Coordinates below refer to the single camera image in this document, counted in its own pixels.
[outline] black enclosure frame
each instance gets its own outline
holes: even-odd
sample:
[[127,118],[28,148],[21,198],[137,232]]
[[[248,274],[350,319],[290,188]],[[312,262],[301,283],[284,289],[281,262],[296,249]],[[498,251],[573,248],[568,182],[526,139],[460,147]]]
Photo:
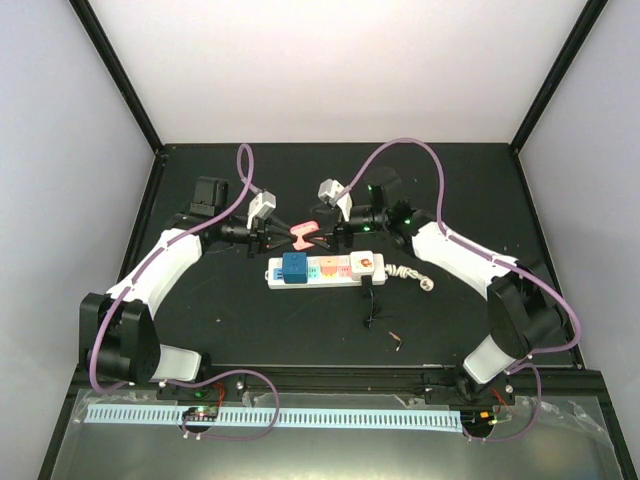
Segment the black enclosure frame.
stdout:
[[[120,90],[125,102],[136,119],[140,129],[146,137],[149,146],[155,154],[155,159],[150,172],[149,180],[144,191],[144,196],[138,211],[136,222],[131,234],[126,254],[120,270],[119,279],[126,276],[136,265],[142,238],[144,236],[148,220],[151,214],[158,187],[162,179],[163,170],[168,158],[165,153],[165,144],[155,131],[138,95],[120,63],[115,50],[111,46],[106,33],[93,11],[88,0],[69,0],[78,18],[82,22],[87,34],[93,42],[97,52],[102,58],[110,75]],[[573,59],[578,54],[580,47],[593,28],[600,13],[607,4],[607,0],[588,0],[578,17],[571,33],[560,50],[551,70],[547,74],[538,94],[525,115],[515,137],[510,143],[514,162],[518,165],[522,184],[526,188],[526,180],[519,152],[525,145],[530,134],[534,130],[544,109],[551,100],[556,89],[560,85],[564,75],[568,71]],[[542,229],[535,213],[535,208],[528,195],[531,214],[536,223],[536,228],[541,239]],[[545,246],[545,260],[551,269],[551,275],[556,285],[558,284],[551,257]],[[620,464],[624,478],[636,479],[631,456],[620,424],[613,409],[602,374],[598,371],[582,368],[582,356],[578,348],[573,350],[574,367],[567,369],[540,367],[543,378],[544,394],[550,396],[595,396],[598,398],[600,408],[605,418],[610,437],[614,444],[615,453]],[[438,370],[430,368],[317,368],[317,367],[280,367],[260,368],[261,373],[268,375],[276,387],[281,391],[350,391],[352,393],[366,393],[367,391],[381,392],[411,392],[415,394],[416,387],[423,382],[423,378],[429,375],[437,375]],[[510,379],[514,389],[524,395],[535,395],[536,382],[533,374],[522,372]],[[64,432],[69,421],[78,390],[90,388],[86,372],[76,370],[71,385],[65,397],[62,411],[58,418],[53,436],[47,450],[39,479],[48,479],[53,473],[56,457],[62,444]],[[263,388],[258,384],[247,384],[247,388],[259,390]]]

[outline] red wire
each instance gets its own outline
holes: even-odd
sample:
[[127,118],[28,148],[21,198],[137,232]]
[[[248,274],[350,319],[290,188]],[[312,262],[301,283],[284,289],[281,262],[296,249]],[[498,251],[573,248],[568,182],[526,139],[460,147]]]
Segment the red wire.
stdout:
[[498,399],[498,401],[504,405],[505,407],[507,407],[507,409],[513,413],[513,408],[511,408],[507,402],[504,401],[504,399],[500,396],[500,394],[498,393],[498,391],[495,388],[491,388],[491,393],[493,393],[493,395]]
[[218,408],[220,408],[222,406],[222,400],[224,400],[224,396],[227,393],[227,389],[224,388],[224,385],[222,383],[214,383],[212,387],[218,388],[220,390],[220,395],[218,397]]

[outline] white cable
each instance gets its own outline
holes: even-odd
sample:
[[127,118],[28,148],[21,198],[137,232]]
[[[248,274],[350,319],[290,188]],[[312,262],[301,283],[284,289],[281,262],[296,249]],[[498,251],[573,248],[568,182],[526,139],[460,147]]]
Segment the white cable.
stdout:
[[420,288],[425,292],[430,292],[433,290],[433,280],[431,280],[426,275],[422,275],[417,270],[413,268],[406,267],[404,265],[394,265],[392,263],[387,263],[384,266],[384,271],[390,277],[399,277],[399,278],[413,278],[414,280],[420,281]]

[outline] blue plug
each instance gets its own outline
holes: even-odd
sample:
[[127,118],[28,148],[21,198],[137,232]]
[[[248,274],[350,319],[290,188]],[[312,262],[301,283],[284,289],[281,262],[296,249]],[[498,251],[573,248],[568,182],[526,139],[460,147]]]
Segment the blue plug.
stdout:
[[282,254],[282,279],[284,283],[307,283],[307,254]]

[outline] white power strip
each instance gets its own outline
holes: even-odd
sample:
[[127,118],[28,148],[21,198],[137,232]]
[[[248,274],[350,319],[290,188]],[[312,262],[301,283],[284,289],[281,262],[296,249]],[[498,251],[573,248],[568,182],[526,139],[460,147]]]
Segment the white power strip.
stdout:
[[264,278],[271,289],[357,287],[360,277],[371,275],[374,285],[387,280],[384,257],[370,251],[351,252],[350,255],[307,257],[306,283],[285,283],[282,277],[282,258],[270,258]]

